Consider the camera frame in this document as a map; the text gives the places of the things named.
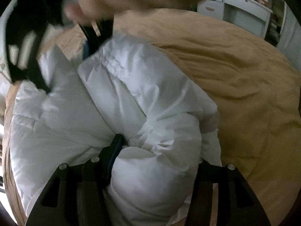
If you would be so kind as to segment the white puffer jacket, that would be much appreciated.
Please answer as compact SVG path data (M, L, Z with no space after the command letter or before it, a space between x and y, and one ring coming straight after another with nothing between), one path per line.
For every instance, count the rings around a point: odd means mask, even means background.
M114 225L171 225L187 216L200 159L221 165L217 105L148 42L115 34L75 67L41 56L45 93L24 81L11 121L11 168L29 215L55 169L82 164L122 134L105 192Z

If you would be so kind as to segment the tan bed cover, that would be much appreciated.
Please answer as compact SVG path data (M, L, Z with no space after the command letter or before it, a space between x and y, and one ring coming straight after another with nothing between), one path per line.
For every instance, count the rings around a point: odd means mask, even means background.
M129 12L114 28L151 42L215 101L222 163L238 167L272 225L300 225L300 74L289 60L195 12Z

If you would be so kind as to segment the white shelf unit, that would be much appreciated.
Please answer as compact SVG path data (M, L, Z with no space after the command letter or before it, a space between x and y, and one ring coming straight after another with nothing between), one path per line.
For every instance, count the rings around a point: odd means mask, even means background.
M204 0L197 12L263 38L300 68L300 22L287 0Z

